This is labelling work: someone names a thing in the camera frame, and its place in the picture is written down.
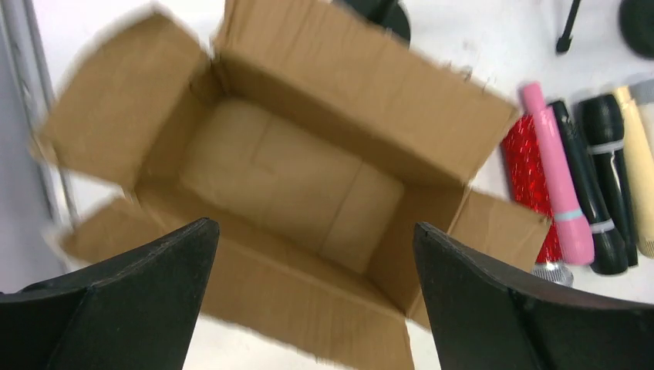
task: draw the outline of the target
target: pink microphone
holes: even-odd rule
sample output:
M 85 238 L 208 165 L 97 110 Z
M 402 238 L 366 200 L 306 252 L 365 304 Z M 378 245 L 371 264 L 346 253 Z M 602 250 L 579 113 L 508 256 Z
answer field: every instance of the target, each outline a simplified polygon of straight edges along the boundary
M 567 264 L 590 264 L 595 259 L 591 228 L 577 201 L 554 112 L 545 104 L 538 82 L 527 85 L 522 97 L 527 111 L 534 117 L 563 260 Z

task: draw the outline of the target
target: gray floor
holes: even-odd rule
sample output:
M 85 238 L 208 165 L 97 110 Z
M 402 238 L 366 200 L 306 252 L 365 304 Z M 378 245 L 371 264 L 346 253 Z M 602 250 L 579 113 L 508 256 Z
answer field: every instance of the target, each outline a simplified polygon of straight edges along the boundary
M 27 149 L 29 124 L 0 38 L 0 291 L 62 273 L 42 231 L 52 223 L 39 176 Z

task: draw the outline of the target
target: black microphone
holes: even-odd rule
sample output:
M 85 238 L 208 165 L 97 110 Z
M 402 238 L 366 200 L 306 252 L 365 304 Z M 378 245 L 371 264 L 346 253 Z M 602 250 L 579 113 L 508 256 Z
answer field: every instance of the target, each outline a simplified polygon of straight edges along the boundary
M 595 261 L 591 268 L 597 274 L 621 274 L 629 268 L 625 242 L 615 229 L 602 198 L 586 139 L 562 100 L 550 106 L 554 110 L 579 205 L 591 225 L 595 245 Z
M 612 94 L 579 103 L 588 150 L 595 162 L 599 187 L 608 213 L 625 241 L 629 266 L 638 264 L 638 234 L 629 190 L 625 154 L 625 126 L 620 105 Z

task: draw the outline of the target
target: brown cardboard box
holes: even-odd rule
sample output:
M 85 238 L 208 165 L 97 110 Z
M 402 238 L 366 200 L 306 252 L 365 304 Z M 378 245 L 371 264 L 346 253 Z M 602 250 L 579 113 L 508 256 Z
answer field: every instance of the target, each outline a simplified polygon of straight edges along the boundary
M 417 221 L 531 268 L 548 221 L 464 185 L 511 104 L 314 0 L 227 0 L 214 48 L 155 12 L 81 61 L 37 149 L 129 196 L 67 253 L 97 262 L 212 217 L 205 313 L 374 370 L 413 368 L 404 318 L 428 325 Z

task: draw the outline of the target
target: black object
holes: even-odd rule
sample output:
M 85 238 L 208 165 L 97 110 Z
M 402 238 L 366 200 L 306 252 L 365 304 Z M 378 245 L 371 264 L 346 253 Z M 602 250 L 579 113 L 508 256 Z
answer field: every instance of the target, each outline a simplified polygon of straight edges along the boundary
M 570 45 L 572 44 L 572 27 L 575 26 L 575 19 L 577 18 L 577 12 L 581 3 L 582 0 L 573 0 L 572 2 L 570 13 L 568 13 L 568 20 L 565 22 L 563 35 L 556 42 L 556 53 L 559 55 L 565 54 L 570 50 Z
M 406 11 L 398 0 L 339 0 L 349 5 L 369 22 L 393 31 L 407 43 L 411 41 L 411 28 Z
M 654 59 L 654 2 L 622 0 L 619 24 L 627 46 L 643 58 Z
M 629 266 L 636 266 L 638 233 L 622 150 L 625 124 L 620 105 L 612 94 L 605 94 L 579 103 L 579 110 L 608 213 L 625 241 Z
M 438 357 L 456 370 L 654 368 L 654 306 L 540 279 L 416 225 Z
M 550 104 L 561 141 L 568 159 L 568 167 L 575 183 L 575 192 L 584 215 L 591 224 L 593 244 L 595 245 L 595 261 L 591 268 L 597 274 L 621 274 L 629 268 L 625 241 L 615 228 L 608 213 L 602 191 L 599 188 L 593 162 L 588 155 L 588 144 L 581 128 L 572 119 L 565 103 L 557 100 Z
M 70 274 L 0 295 L 3 370 L 180 370 L 216 253 L 193 222 Z

